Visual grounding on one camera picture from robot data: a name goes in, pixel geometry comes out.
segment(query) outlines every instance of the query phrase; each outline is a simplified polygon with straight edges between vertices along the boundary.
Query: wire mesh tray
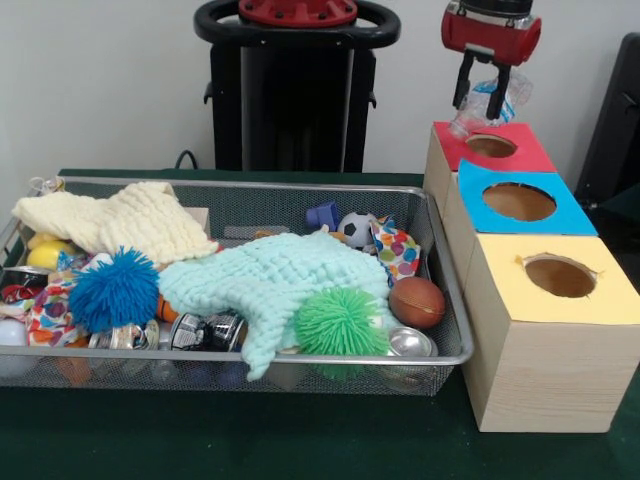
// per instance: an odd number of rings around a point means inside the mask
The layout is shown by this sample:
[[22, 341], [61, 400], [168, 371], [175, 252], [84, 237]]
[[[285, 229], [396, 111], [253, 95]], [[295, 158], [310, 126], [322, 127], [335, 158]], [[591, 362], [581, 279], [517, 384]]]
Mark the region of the wire mesh tray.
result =
[[[106, 198], [136, 179], [66, 178], [67, 191]], [[417, 188], [169, 180], [184, 207], [209, 208], [211, 236], [224, 245], [230, 227], [282, 225], [309, 233], [305, 211], [335, 201], [342, 215], [393, 214], [423, 251], [418, 274], [443, 291], [446, 314], [425, 331], [438, 357], [277, 355], [265, 376], [248, 382], [239, 353], [93, 350], [0, 346], [0, 386], [435, 395], [473, 351], [469, 323], [435, 202]], [[13, 220], [0, 234], [0, 265], [24, 261], [26, 230]], [[321, 366], [349, 369], [329, 380]]]

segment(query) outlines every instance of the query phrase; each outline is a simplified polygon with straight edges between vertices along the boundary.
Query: clear plastic bottle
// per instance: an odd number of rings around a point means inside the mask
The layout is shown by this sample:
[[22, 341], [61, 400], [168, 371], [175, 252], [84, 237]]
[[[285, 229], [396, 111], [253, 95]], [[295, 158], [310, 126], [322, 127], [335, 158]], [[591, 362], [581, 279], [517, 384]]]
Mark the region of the clear plastic bottle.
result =
[[498, 80], [489, 80], [477, 84], [467, 95], [456, 118], [451, 122], [449, 129], [458, 138], [466, 138], [474, 130], [479, 128], [509, 123], [516, 114], [516, 108], [529, 101], [533, 84], [521, 73], [512, 70], [509, 80], [507, 95], [502, 105], [500, 117], [495, 120], [487, 118], [487, 107], [491, 94], [498, 86]]

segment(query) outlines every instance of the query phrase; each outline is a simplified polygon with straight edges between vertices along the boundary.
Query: blue spiky ball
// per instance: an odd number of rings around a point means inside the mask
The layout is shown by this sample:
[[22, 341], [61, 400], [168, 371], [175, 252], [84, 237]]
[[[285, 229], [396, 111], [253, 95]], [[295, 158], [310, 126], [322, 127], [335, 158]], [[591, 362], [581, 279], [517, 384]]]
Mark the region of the blue spiky ball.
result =
[[142, 253], [124, 248], [113, 263], [80, 272], [71, 291], [73, 322], [90, 333], [105, 332], [130, 323], [145, 325], [158, 304], [158, 272]]

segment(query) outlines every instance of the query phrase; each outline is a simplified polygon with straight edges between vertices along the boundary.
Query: yellow ball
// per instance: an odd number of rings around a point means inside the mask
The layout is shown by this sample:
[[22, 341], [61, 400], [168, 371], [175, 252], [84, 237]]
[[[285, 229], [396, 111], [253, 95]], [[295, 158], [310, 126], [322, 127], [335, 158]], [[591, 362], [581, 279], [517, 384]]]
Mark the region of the yellow ball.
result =
[[58, 269], [58, 257], [60, 252], [73, 255], [75, 249], [68, 243], [62, 240], [52, 240], [50, 242], [44, 242], [31, 250], [31, 253], [27, 257], [27, 265], [31, 267], [48, 268], [49, 270]]

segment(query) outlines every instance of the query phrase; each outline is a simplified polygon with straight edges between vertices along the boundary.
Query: orange ball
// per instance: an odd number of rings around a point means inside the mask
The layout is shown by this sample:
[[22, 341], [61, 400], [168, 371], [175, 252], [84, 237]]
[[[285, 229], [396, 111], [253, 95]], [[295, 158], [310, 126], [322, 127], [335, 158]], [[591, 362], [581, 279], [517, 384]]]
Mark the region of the orange ball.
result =
[[156, 311], [156, 316], [160, 320], [173, 323], [180, 314], [171, 308], [171, 304], [167, 302], [162, 295], [160, 295], [158, 297], [158, 310]]
[[398, 280], [389, 295], [389, 307], [405, 325], [431, 328], [437, 325], [445, 311], [442, 291], [431, 281], [420, 277]]

